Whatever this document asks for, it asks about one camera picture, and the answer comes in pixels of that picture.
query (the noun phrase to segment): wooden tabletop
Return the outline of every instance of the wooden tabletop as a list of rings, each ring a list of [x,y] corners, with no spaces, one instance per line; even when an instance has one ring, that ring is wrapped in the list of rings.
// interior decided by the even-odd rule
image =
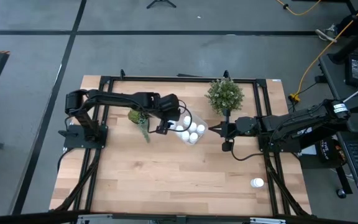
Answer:
[[[82,89],[97,89],[100,76],[84,76]],[[251,84],[240,84],[245,95],[241,111],[233,111],[231,121],[239,116],[256,116]],[[288,113],[280,80],[267,80],[272,113]],[[208,83],[183,82],[114,82],[113,92],[132,94],[153,91],[165,96],[174,93],[186,102],[192,113],[209,126],[223,120],[211,110],[204,94]],[[263,93],[260,89],[265,114]],[[108,142],[102,150],[92,212],[271,216],[272,210],[262,156],[236,161],[230,152],[222,152],[223,139],[207,131],[195,144],[181,142],[175,133],[150,134],[146,143],[138,127],[128,120],[129,108],[110,107],[107,125]],[[150,129],[157,120],[150,122]],[[258,153],[256,138],[236,138],[237,157]],[[74,149],[62,160],[50,208],[56,208],[74,188],[80,175],[84,149]],[[305,182],[299,161],[281,153],[286,185],[304,210],[310,213]],[[254,189],[250,180],[260,177],[265,185]],[[80,208],[85,206],[87,186]],[[279,211],[283,213],[280,191],[276,187]]]

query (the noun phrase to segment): yellow cable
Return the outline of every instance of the yellow cable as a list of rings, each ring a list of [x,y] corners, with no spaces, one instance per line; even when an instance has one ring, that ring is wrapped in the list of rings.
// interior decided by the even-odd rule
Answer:
[[[276,1],[278,1],[282,6],[285,6],[285,4],[284,4],[282,1],[280,1],[280,0],[276,0]],[[320,2],[321,2],[321,0],[318,0],[318,2],[316,2],[316,4],[314,4],[310,9],[308,9],[307,11],[302,12],[302,13],[300,13],[300,14],[293,12],[289,7],[287,7],[286,9],[287,9],[290,13],[292,13],[294,16],[303,16],[303,15],[305,15],[306,13],[308,13],[309,11],[311,11],[311,10],[312,10],[315,6],[317,6],[317,4],[319,4]]]
[[[310,68],[314,65],[314,63],[317,62],[317,60],[325,53],[325,51],[333,44],[336,42],[336,40],[343,34],[343,32],[350,26],[352,25],[353,21],[350,21],[350,23],[348,23],[347,26],[345,26],[345,28],[335,37],[335,39],[333,41],[331,41],[331,43],[329,43],[327,45],[327,47],[316,57],[316,59],[309,65],[308,69],[306,69],[305,73],[302,76],[301,82],[299,83],[299,88],[298,91],[294,94],[294,97],[298,96],[299,92],[301,91],[302,88],[302,83],[303,83],[303,79],[305,78],[306,74],[308,73],[308,71],[310,70]]]

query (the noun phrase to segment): potted plant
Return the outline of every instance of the potted plant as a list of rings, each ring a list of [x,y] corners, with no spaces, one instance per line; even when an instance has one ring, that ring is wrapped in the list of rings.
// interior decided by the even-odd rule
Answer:
[[[222,115],[224,109],[241,110],[244,94],[242,94],[242,89],[230,78],[217,79],[210,85],[211,88],[205,96],[217,114]]]
[[[149,116],[136,110],[130,110],[128,113],[128,119],[137,125],[137,127],[142,131],[143,137],[146,139],[147,143],[149,143]]]

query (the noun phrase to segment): tripod stand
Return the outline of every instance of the tripod stand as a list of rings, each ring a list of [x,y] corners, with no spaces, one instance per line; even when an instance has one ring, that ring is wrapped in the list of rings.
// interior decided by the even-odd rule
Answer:
[[[156,2],[163,2],[163,1],[167,2],[167,3],[170,4],[172,7],[177,7],[174,3],[172,3],[172,2],[169,1],[169,0],[154,0],[152,3],[150,3],[150,4],[146,7],[146,9],[150,9],[150,7],[152,7],[152,5],[154,5],[154,3],[156,3]]]

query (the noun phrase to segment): clear plastic container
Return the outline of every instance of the clear plastic container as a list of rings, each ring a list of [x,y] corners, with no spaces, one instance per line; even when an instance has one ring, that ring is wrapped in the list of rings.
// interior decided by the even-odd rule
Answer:
[[[195,114],[194,112],[192,112],[189,108],[187,108],[187,109],[188,109],[188,110],[190,111],[190,113],[191,113],[191,117],[192,117],[191,124],[192,124],[192,123],[195,123],[197,128],[198,128],[199,125],[203,125],[203,126],[204,126],[204,132],[203,132],[203,133],[197,132],[197,128],[194,129],[194,131],[191,131],[190,128],[187,129],[187,127],[188,127],[189,125],[188,125],[188,124],[185,124],[185,123],[184,123],[184,120],[185,120],[185,117],[186,117],[186,116],[189,116],[189,113],[188,113],[187,111],[185,111],[185,112],[183,113],[183,108],[180,108],[181,113],[183,113],[183,114],[180,115],[179,121],[176,122],[176,127],[182,126],[184,129],[187,129],[187,131],[189,132],[190,135],[193,134],[193,133],[197,133],[198,139],[195,140],[195,141],[189,141],[189,139],[185,141],[185,140],[183,140],[183,139],[181,138],[181,133],[176,133],[176,134],[177,134],[178,138],[181,139],[184,143],[189,144],[189,145],[194,145],[194,144],[196,144],[196,143],[198,142],[198,140],[200,140],[201,137],[203,137],[203,135],[205,134],[205,132],[208,130],[208,125],[206,124],[206,122],[205,122],[204,120],[202,120],[199,116],[197,116],[197,114]]]

